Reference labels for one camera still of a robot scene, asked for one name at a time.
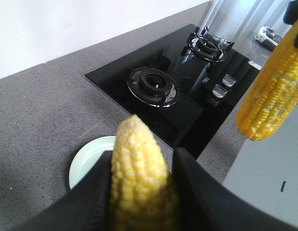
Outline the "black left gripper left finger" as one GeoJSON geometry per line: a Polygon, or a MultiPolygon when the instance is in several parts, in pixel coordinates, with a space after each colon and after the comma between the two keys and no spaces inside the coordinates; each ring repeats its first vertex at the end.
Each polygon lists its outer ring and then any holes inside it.
{"type": "Polygon", "coordinates": [[[112,152],[105,151],[65,196],[18,226],[18,231],[107,231],[112,152]]]}

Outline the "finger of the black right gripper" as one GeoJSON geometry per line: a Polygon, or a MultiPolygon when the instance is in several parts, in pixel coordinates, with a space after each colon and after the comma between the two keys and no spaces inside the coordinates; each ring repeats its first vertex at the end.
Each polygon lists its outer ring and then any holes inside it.
{"type": "Polygon", "coordinates": [[[288,3],[283,22],[288,25],[294,24],[298,20],[298,0],[292,0],[288,3]]]}

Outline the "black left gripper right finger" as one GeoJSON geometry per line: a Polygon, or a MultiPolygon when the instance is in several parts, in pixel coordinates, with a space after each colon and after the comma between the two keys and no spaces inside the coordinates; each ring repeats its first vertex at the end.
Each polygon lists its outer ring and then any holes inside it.
{"type": "Polygon", "coordinates": [[[297,231],[240,199],[215,180],[185,148],[173,152],[185,231],[297,231]]]}

